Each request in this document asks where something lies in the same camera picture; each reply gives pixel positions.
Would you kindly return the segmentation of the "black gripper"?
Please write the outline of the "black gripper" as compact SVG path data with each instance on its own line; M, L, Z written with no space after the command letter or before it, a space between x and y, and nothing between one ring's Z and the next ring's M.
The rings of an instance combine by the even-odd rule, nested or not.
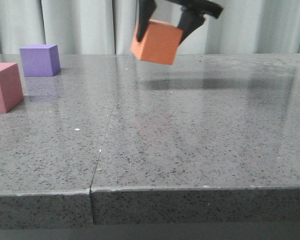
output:
M209 0L170 0L174 4L182 6L184 10L179 19L177 28L182 30L181 44L192 32L201 27L205 22L203 15L207 14L218 19L223 7ZM156 10L155 0L140 0L136 39L143 40L149 26L149 20Z

